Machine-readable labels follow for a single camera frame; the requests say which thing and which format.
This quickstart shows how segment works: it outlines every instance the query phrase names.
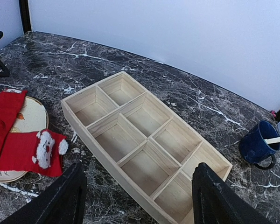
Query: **red cloth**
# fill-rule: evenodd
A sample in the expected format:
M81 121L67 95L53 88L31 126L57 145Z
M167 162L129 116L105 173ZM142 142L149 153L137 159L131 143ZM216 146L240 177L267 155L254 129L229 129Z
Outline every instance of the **red cloth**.
M9 133L0 156L0 171L24 170L51 177L60 176L60 154L64 154L68 147L65 139L65 136L49 129L40 132Z
M0 153L4 140L20 112L27 91L5 90L0 93Z

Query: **mug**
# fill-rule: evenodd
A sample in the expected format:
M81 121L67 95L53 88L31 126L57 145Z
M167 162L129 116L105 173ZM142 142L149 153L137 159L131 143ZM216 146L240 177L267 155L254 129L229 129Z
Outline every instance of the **mug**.
M271 169L275 163L275 153L280 149L280 143L268 145L264 139L280 137L277 130L266 120L261 120L251 131L239 142L239 152L250 164L259 169ZM268 167L258 165L261 161L271 157L272 161Z

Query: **stirring stick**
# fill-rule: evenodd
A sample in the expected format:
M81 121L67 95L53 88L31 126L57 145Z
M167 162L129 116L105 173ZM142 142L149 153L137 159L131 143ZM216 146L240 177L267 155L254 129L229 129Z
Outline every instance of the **stirring stick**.
M272 138L272 139L265 139L265 142L267 144L279 143L280 142L280 137Z

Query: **table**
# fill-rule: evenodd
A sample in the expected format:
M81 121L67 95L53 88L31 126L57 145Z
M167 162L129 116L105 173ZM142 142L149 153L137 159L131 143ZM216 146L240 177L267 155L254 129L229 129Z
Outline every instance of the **table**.
M29 32L2 50L11 77L4 88L28 89L49 113L49 128L68 137L70 151L63 167L81 161L87 176L84 223L156 223L109 175L65 120L60 100L121 70L126 71L221 152L233 169L227 184L273 223L280 224L280 152L271 170L247 164L238 141L259 120L272 114L221 87L176 68L100 44ZM29 172L0 185L0 221L43 192L55 179Z

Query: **wooden box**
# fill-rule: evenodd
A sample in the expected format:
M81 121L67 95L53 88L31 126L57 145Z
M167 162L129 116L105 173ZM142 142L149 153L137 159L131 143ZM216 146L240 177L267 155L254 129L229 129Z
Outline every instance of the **wooden box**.
M125 72L61 104L89 150L159 223L194 223L191 180L200 162L224 181L231 170L210 143Z

